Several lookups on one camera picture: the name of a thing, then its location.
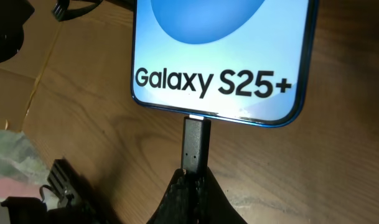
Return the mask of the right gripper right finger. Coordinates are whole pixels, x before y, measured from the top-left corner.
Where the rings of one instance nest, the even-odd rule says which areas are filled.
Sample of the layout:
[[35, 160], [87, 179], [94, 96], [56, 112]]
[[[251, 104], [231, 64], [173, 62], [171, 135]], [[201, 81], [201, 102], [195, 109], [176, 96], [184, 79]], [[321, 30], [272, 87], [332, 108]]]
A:
[[246, 224], [225, 196], [209, 168], [200, 190], [198, 221], [200, 224]]

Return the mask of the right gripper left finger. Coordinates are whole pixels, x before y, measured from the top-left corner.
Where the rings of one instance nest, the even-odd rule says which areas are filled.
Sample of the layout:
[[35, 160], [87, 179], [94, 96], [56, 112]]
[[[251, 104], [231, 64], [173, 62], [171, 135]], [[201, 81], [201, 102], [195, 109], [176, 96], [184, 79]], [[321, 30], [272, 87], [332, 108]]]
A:
[[183, 169], [175, 170], [164, 196], [147, 224], [197, 223], [194, 193]]

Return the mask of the blue screen Galaxy smartphone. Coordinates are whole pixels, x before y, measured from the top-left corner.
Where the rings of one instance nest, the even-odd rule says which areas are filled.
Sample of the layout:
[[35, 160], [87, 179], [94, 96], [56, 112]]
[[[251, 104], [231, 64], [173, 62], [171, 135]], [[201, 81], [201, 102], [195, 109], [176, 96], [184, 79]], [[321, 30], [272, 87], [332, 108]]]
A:
[[318, 0], [137, 0], [131, 95], [146, 107], [262, 127], [300, 114]]

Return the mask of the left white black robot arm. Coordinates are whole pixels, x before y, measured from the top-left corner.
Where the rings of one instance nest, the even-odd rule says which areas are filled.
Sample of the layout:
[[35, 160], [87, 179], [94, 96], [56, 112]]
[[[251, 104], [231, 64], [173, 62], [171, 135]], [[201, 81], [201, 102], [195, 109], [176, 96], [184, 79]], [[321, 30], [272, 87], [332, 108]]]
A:
[[28, 0], [0, 0], [0, 63], [15, 56], [24, 42], [24, 23], [34, 13]]

